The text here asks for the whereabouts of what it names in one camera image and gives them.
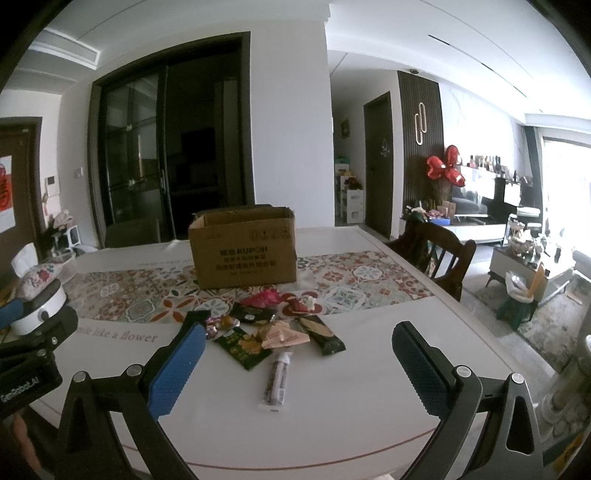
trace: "rug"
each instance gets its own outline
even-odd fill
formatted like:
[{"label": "rug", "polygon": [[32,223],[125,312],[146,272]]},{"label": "rug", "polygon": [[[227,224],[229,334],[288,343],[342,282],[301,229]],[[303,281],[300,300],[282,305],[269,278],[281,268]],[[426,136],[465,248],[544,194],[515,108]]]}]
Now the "rug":
[{"label": "rug", "polygon": [[[464,287],[482,303],[496,312],[507,297],[506,287],[493,280],[488,287],[488,275],[471,277]],[[583,304],[570,299],[574,295]],[[567,293],[559,293],[537,308],[531,322],[523,322],[517,333],[540,354],[558,373],[561,373],[574,354],[583,318],[591,301],[591,285],[575,275],[567,286]]]},{"label": "rug", "polygon": [[191,310],[227,313],[235,301],[277,288],[284,300],[282,318],[297,315],[288,304],[308,294],[316,299],[315,314],[365,310],[433,294],[383,252],[354,252],[303,257],[297,260],[293,284],[259,287],[199,288],[195,270],[188,267],[153,268],[77,274],[64,285],[71,305],[81,318],[116,322],[182,322]]}]

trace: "red balloon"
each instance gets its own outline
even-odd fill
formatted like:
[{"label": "red balloon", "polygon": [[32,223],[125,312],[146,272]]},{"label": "red balloon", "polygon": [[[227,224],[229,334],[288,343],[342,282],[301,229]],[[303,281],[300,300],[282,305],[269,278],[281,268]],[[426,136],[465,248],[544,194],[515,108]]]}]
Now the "red balloon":
[{"label": "red balloon", "polygon": [[433,155],[427,159],[427,177],[431,180],[437,180],[445,172],[445,163],[441,161],[441,158]]},{"label": "red balloon", "polygon": [[456,168],[457,156],[459,152],[455,145],[450,145],[446,151],[446,163],[441,158],[433,155],[427,159],[427,177],[431,180],[437,180],[442,176],[456,187],[463,187],[466,184],[466,179]]},{"label": "red balloon", "polygon": [[445,151],[445,163],[448,167],[453,167],[457,163],[457,157],[460,154],[455,145],[450,145]]}]

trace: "picture frame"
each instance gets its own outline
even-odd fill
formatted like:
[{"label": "picture frame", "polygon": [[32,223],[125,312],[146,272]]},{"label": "picture frame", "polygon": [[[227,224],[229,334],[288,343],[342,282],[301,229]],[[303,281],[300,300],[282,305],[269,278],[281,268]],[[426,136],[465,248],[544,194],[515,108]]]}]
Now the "picture frame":
[{"label": "picture frame", "polygon": [[351,135],[351,127],[349,125],[349,119],[343,120],[340,123],[340,137],[349,138]]}]

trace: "red poster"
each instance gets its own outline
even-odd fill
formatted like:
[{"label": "red poster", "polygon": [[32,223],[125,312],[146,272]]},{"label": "red poster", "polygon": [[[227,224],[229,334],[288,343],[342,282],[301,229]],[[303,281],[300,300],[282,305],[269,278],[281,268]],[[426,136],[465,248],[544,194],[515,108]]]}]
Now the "red poster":
[{"label": "red poster", "polygon": [[0,158],[0,233],[16,225],[12,202],[12,157]]}]

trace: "window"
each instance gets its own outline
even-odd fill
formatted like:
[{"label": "window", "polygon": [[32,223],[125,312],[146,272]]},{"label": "window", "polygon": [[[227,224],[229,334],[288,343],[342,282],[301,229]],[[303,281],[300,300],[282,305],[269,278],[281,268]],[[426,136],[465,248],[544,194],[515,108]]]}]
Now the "window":
[{"label": "window", "polygon": [[564,247],[591,239],[591,147],[544,140],[543,182],[550,236],[564,228]]}]

